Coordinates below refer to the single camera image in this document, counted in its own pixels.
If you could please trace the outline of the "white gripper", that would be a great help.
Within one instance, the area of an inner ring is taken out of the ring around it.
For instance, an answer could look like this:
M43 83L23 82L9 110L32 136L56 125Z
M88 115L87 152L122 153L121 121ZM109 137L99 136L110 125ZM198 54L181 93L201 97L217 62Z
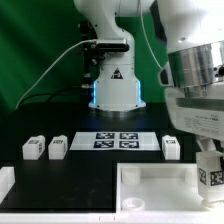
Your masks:
M197 135L201 152L216 150L212 139L224 141L224 99L186 98L179 88L167 88L165 99L173 126Z

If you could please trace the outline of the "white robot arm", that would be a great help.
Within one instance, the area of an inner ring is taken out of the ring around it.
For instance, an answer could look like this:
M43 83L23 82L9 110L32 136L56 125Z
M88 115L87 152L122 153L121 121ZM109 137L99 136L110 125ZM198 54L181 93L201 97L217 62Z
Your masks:
M134 75L133 36L117 17L151 13L168 62L165 99L173 126L196 135L201 150L224 144L224 0L73 0L93 26L102 55L89 106L106 114L145 106Z

